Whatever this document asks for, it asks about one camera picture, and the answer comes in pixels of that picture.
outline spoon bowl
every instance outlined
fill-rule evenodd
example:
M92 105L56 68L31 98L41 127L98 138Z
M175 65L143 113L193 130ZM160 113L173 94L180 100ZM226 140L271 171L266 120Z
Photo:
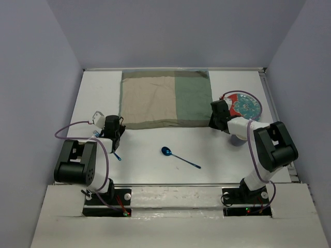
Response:
M171 156L172 155L171 150L166 146L163 146L161 151L162 151L163 155L165 155L165 156Z

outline gray wall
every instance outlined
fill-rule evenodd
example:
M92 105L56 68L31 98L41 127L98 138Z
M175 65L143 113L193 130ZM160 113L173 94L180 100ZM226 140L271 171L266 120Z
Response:
M268 70L282 121L299 151L299 177L311 185L331 244L331 1L307 0Z
M82 75L45 0L0 2L0 247L30 247Z
M48 0L83 68L266 67L304 0Z

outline white table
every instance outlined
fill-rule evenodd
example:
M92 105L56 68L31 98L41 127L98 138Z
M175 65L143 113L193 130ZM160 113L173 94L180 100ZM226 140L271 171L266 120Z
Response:
M260 121L273 122L257 71L210 71L213 100L229 90L245 90L257 96L263 113ZM118 115L121 71L85 71L71 122L88 120L95 111ZM90 137L93 125L78 125L68 136ZM239 183L252 170L248 145L234 147L230 135L211 128L159 128L126 130L121 137L118 161L110 154L110 177L116 185L136 184L227 184ZM202 166L196 169L174 157L165 157L160 149L171 148L177 154ZM97 172L104 174L105 158L97 155ZM287 168L273 177L274 182L291 182Z

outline green cloth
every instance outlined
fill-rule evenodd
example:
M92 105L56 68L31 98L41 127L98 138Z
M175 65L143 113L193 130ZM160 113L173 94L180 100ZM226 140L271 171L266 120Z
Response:
M207 127L211 102L208 71L122 73L119 115L127 129Z

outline blue spoon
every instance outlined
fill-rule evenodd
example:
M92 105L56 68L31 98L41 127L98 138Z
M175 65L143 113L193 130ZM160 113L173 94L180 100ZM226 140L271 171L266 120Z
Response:
M193 163L191 163L191 162L188 162L187 160L182 159L182 158L176 156L175 154L172 154L171 150L170 150L168 147L166 147L166 146L163 146L162 149L161 149L161 151L162 151L163 155L166 155L166 156L174 156L174 157L176 157L176 158L178 158L178 159L181 159L181 160L185 161L186 163L189 163L189 164L193 165L194 167L196 167L196 168L198 168L198 169L201 169L201 166L198 166L198 165L196 165L196 164L193 164Z

